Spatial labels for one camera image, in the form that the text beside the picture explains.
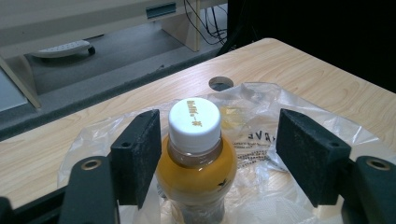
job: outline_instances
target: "bottle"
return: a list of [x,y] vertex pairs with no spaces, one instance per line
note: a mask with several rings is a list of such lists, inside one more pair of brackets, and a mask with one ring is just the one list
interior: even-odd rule
[[176,223],[220,223],[236,174],[232,142],[221,134],[219,109],[203,98],[177,102],[156,176]]

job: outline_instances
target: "floor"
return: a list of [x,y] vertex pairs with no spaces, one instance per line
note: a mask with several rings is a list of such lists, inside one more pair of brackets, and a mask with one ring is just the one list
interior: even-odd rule
[[[224,38],[227,4],[214,9]],[[215,32],[211,8],[200,15],[210,32]],[[25,55],[42,106],[36,109],[26,104],[0,112],[0,141],[216,57],[222,41],[204,26],[201,33],[201,49],[196,52],[155,21],[87,39],[96,49],[93,55],[86,51],[44,62]]]

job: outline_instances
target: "bottle cap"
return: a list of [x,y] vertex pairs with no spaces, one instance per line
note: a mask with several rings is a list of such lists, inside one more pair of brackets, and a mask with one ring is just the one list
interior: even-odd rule
[[200,154],[220,140],[221,116],[212,102],[188,98],[177,102],[169,112],[169,138],[180,152]]

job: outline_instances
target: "plastic bag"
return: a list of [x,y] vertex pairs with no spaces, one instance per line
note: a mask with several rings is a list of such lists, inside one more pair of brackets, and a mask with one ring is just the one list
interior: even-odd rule
[[[359,124],[323,110],[276,84],[243,83],[199,97],[219,107],[222,131],[233,141],[238,155],[238,171],[225,198],[223,223],[342,223],[342,198],[335,206],[314,208],[276,155],[280,108],[306,114],[350,144],[352,160],[359,155],[388,161],[396,158],[393,151]],[[77,161],[107,155],[111,144],[142,112],[160,109],[162,136],[166,136],[167,115],[177,101],[119,115],[84,128],[64,158],[58,186],[67,184],[71,168]],[[159,195],[154,176],[142,209],[120,208],[121,223],[171,223],[170,203]]]

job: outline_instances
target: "table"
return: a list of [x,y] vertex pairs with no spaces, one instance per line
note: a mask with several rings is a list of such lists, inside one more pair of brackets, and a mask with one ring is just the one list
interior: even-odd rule
[[[23,54],[161,20],[163,29],[200,49],[199,18],[192,11],[227,0],[0,0],[0,67],[33,106],[41,106]],[[148,8],[161,8],[149,16]],[[191,18],[186,17],[186,10]]]
[[275,39],[241,49],[126,92],[0,143],[0,195],[18,207],[57,188],[57,171],[81,129],[148,106],[214,92],[212,77],[276,83],[354,120],[396,151],[396,94]]

